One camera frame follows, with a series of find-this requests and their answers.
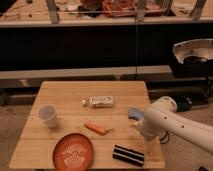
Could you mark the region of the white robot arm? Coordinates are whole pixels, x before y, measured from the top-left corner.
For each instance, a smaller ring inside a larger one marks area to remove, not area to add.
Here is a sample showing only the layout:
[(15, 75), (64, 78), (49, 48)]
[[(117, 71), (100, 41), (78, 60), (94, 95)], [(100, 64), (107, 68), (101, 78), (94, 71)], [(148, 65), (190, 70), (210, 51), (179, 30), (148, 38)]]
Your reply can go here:
[(177, 103), (169, 96), (149, 104), (137, 123), (140, 134), (151, 141), (166, 130), (213, 155), (213, 126), (179, 116), (176, 111)]

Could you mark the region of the white robot base shell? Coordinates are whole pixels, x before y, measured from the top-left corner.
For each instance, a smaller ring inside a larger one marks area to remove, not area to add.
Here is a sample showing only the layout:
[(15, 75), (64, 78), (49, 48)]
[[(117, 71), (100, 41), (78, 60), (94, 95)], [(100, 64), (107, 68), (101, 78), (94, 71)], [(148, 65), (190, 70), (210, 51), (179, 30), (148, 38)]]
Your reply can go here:
[(187, 40), (173, 45), (172, 52), (180, 64), (190, 56), (213, 59), (213, 38)]

